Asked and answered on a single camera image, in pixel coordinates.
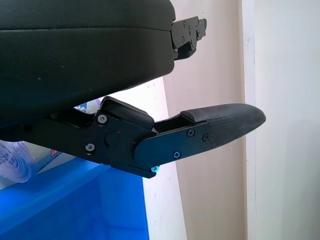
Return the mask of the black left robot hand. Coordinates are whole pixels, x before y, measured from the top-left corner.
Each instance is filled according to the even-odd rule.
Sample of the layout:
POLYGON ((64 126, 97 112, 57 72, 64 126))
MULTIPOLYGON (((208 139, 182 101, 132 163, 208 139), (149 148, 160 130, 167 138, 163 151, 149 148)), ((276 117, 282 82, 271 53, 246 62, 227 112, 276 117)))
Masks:
POLYGON ((155 122, 111 97, 191 57, 207 21, 176 20, 168 0, 3 0, 0 138, 25 141, 144 178, 261 126, 231 103, 155 122))

